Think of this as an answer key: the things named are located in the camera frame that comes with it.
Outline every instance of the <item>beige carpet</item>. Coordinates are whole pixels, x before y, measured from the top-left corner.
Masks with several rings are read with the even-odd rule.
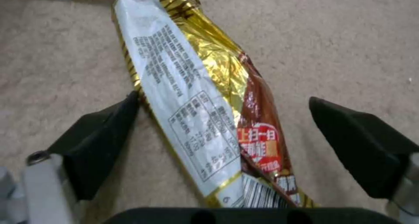
[[[81,115],[132,90],[112,1],[0,0],[0,165],[15,177]],[[419,0],[201,1],[270,85],[299,186],[322,206],[382,212],[385,202],[362,191],[316,128],[308,98],[372,112],[419,142]],[[198,205],[141,110],[87,220]]]

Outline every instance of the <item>barcode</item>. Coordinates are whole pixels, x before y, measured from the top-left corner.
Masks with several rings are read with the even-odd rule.
[[[270,186],[243,174],[245,208],[287,208],[287,202]]]

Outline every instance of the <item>white label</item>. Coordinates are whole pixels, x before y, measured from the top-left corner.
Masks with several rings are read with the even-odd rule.
[[[231,107],[158,0],[118,0],[115,12],[157,121],[208,196],[241,170]]]
[[[287,208],[288,204],[269,185],[243,173],[245,208]]]

